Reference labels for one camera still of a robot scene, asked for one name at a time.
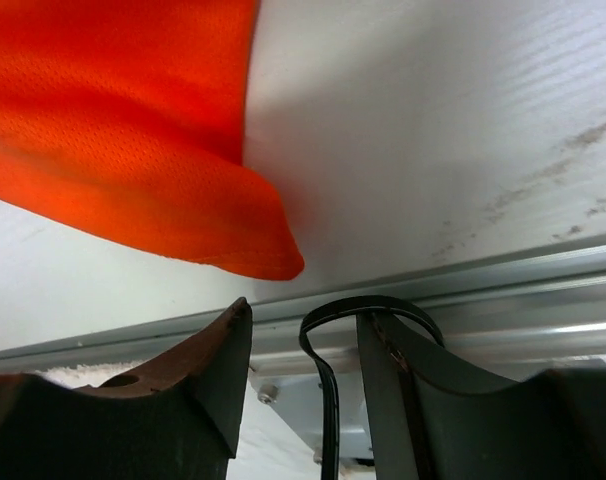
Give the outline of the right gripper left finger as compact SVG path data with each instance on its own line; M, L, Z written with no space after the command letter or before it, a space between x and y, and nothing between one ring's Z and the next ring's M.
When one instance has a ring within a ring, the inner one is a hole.
M97 387L0 374L0 479L222 479L252 343L236 300L205 329Z

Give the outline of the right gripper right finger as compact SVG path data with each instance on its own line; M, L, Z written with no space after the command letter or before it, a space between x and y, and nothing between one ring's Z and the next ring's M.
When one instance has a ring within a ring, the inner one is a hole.
M380 479L606 479L606 368L514 381L390 314L357 338Z

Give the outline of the orange t shirt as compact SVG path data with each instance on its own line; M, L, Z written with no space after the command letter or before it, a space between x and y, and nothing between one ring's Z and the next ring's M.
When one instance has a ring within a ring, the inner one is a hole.
M0 200L242 276L304 267L243 163L255 1L0 1Z

